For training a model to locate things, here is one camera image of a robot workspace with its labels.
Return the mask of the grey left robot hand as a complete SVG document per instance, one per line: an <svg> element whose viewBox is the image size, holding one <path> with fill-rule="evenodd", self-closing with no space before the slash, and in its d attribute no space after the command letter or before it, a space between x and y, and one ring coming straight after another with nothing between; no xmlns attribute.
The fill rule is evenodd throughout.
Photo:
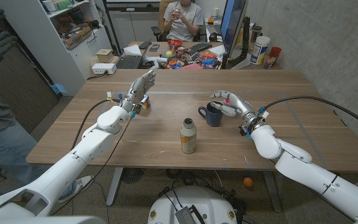
<svg viewBox="0 0 358 224"><path fill-rule="evenodd" d="M128 88L127 93L119 103L119 106L127 112L141 102L148 90L155 85L156 72L149 70L137 78Z"/></svg>

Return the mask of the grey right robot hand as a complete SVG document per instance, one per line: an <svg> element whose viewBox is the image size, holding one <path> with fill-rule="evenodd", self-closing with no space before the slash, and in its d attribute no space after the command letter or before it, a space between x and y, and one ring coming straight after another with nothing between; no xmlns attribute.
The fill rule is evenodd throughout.
<svg viewBox="0 0 358 224"><path fill-rule="evenodd" d="M211 98L224 98L229 100L231 106L219 105L217 103L211 103L213 108L221 111L224 115L235 117L237 114L245 123L251 122L257 117L257 113L253 107L240 96L235 95L227 90L219 90L210 96Z"/></svg>

